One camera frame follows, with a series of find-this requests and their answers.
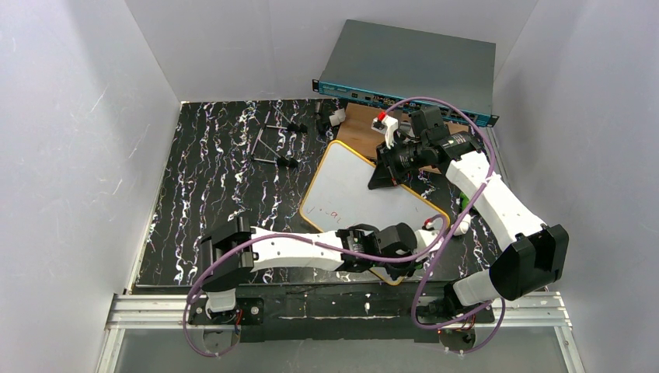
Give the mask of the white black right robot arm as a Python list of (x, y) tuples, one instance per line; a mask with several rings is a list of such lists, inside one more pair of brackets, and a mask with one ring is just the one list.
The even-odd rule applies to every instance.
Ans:
[(415, 314), (461, 319), (496, 298), (513, 301), (558, 281), (567, 255), (566, 229), (548, 226), (527, 209), (494, 171), (486, 142), (469, 131), (451, 132), (439, 107), (412, 112), (410, 120), (411, 134), (400, 131), (399, 121), (386, 112), (372, 121), (372, 130), (385, 140), (376, 148), (368, 188), (394, 187), (415, 169), (439, 169), (468, 196), (464, 213), (476, 210), (502, 250), (487, 269), (449, 282), (442, 299)]

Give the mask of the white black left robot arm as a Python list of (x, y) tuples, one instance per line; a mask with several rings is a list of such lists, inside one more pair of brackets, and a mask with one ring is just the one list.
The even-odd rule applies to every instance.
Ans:
[(193, 305), (206, 294), (205, 315), (231, 318), (239, 308), (237, 287), (268, 268), (350, 273), (378, 268), (386, 280), (397, 281), (422, 267), (437, 247), (436, 238), (436, 232), (414, 230), (406, 223), (383, 229), (359, 224), (322, 233), (283, 233), (236, 218), (200, 239), (203, 272), (187, 303)]

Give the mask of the white pvc elbow near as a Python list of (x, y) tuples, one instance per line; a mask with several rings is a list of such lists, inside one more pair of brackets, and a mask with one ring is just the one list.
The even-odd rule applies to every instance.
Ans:
[(466, 214), (460, 222), (454, 224), (455, 231), (454, 235), (464, 235), (466, 234), (471, 227), (472, 216), (471, 214)]

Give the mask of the white pvc elbow far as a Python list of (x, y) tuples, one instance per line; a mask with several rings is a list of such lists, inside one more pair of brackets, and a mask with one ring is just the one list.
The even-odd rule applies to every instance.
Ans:
[(346, 117), (345, 109), (335, 110), (328, 116), (329, 124), (331, 127), (340, 126), (346, 120)]

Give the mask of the yellow framed whiteboard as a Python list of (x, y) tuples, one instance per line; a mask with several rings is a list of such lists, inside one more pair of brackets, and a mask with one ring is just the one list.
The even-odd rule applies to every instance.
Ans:
[(356, 224), (384, 229), (406, 223), (414, 231), (436, 217), (436, 230), (450, 218), (407, 186), (370, 190), (373, 163), (342, 141), (332, 141), (298, 209), (304, 221), (326, 235)]

